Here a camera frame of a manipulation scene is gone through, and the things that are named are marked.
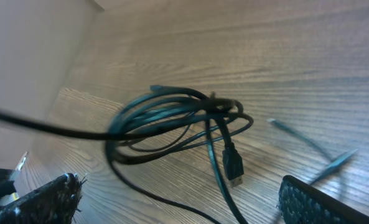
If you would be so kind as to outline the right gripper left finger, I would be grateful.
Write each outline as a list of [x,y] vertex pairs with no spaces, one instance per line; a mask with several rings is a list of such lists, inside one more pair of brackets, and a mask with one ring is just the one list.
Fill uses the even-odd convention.
[[0,224],[71,224],[79,211],[82,185],[86,179],[65,173],[0,208]]

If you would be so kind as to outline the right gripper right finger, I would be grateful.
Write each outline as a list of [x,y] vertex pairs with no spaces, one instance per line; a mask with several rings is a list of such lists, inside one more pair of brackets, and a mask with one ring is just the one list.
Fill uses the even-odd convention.
[[369,216],[291,175],[281,182],[278,209],[291,224],[369,224]]

